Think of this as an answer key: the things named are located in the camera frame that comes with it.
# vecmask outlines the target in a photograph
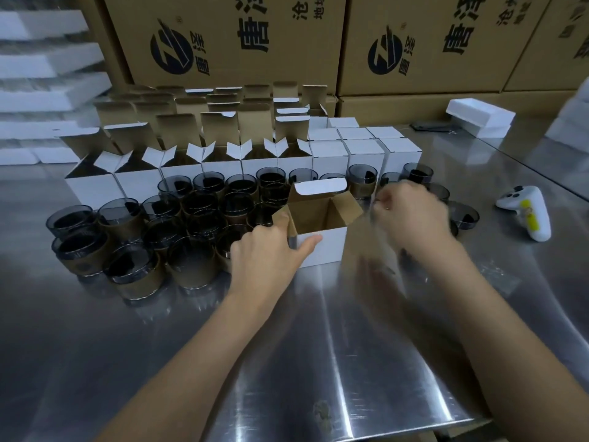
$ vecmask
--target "metal table surface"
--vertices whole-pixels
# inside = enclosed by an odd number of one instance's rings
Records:
[[[589,390],[589,203],[466,133],[404,132],[451,198],[481,213],[459,235],[481,271]],[[0,168],[3,442],[91,439],[227,288],[228,276],[197,297],[169,285],[127,306],[101,281],[80,283],[44,227],[76,202],[69,168]],[[550,241],[493,207],[517,184],[544,192]],[[342,441],[488,415],[440,293],[408,258],[401,279],[380,269],[368,223],[350,226],[341,263],[298,271],[225,382],[207,441]]]
[[[482,138],[501,152],[589,200],[589,154],[546,138],[553,118],[516,118],[505,138]]]

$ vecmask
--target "left hand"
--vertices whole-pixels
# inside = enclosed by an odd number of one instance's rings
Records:
[[[294,274],[321,241],[308,237],[297,250],[289,247],[287,214],[271,227],[256,226],[231,245],[232,279],[229,292],[241,296],[245,307],[254,307],[266,320]]]

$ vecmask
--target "game controller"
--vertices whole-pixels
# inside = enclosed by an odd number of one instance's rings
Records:
[[[503,195],[495,205],[517,213],[519,223],[537,242],[546,242],[551,236],[549,212],[544,196],[537,186],[515,186]]]

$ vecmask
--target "printed logo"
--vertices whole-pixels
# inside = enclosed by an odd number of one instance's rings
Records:
[[[368,51],[368,67],[374,74],[388,74],[395,69],[403,55],[403,43],[387,26],[387,33],[375,40]]]
[[[180,32],[170,29],[160,19],[161,28],[151,36],[151,56],[161,69],[171,74],[184,74],[192,68],[192,45]]]

